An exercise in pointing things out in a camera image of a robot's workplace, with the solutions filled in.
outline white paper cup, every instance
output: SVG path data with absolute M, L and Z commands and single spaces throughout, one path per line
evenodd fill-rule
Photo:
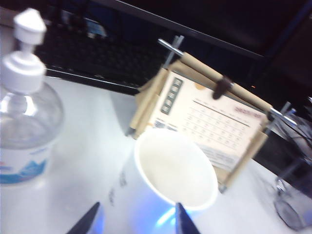
M 215 171 L 185 136 L 167 129 L 143 133 L 108 194 L 105 233 L 156 234 L 174 230 L 175 204 L 198 213 L 217 196 Z

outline black clip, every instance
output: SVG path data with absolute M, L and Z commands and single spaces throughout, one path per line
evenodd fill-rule
M 223 76 L 222 79 L 216 83 L 216 88 L 213 93 L 213 99 L 219 99 L 231 87 L 232 87 L 232 81 L 228 77 Z

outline bottle label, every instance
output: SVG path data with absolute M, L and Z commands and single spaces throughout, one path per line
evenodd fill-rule
M 42 174 L 53 145 L 54 141 L 24 150 L 1 148 L 0 183 L 19 183 Z

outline computer monitor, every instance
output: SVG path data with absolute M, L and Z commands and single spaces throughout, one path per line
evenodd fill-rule
M 272 55 L 307 14 L 306 0 L 95 0 L 253 59 Z

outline cup rim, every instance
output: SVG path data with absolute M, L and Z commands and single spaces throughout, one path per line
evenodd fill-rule
M 160 198 L 162 198 L 163 200 L 165 200 L 166 202 L 168 202 L 169 204 L 171 204 L 172 206 L 175 206 L 176 203 L 171 200 L 170 198 L 166 197 L 165 195 L 163 195 L 158 189 L 155 188 L 155 186 L 149 181 L 148 177 L 146 176 L 141 162 L 140 162 L 140 146 L 142 144 L 142 142 L 145 140 L 145 138 L 149 137 L 150 135 L 153 135 L 155 132 L 164 132 L 164 133 L 169 133 L 169 134 L 174 134 L 180 138 L 183 138 L 184 140 L 187 140 L 188 142 L 190 142 L 195 149 L 198 151 L 198 154 L 201 155 L 203 158 L 205 158 L 205 160 L 207 161 L 207 166 L 209 168 L 209 171 L 211 172 L 211 176 L 212 176 L 212 192 L 211 192 L 211 196 L 210 199 L 208 199 L 206 202 L 202 203 L 199 206 L 184 206 L 184 208 L 188 211 L 201 211 L 204 210 L 208 207 L 210 207 L 212 204 L 214 204 L 217 194 L 218 194 L 218 182 L 217 182 L 217 177 L 215 174 L 215 170 L 211 164 L 211 162 L 209 161 L 209 159 L 206 157 L 206 155 L 203 153 L 203 151 L 194 143 L 192 142 L 190 139 L 188 139 L 186 136 L 184 136 L 183 134 L 180 134 L 178 132 L 169 130 L 169 129 L 159 129 L 159 128 L 155 128 L 155 129 L 149 129 L 147 131 L 145 131 L 144 133 L 142 133 L 139 138 L 136 140 L 136 144 L 135 144 L 135 149 L 134 149 L 134 157 L 135 157 L 135 164 L 136 167 L 139 171 L 139 173 L 141 174 L 144 182 L 147 184 L 147 186 L 149 188 L 151 188 L 155 194 L 157 194 L 157 196 L 159 196 Z

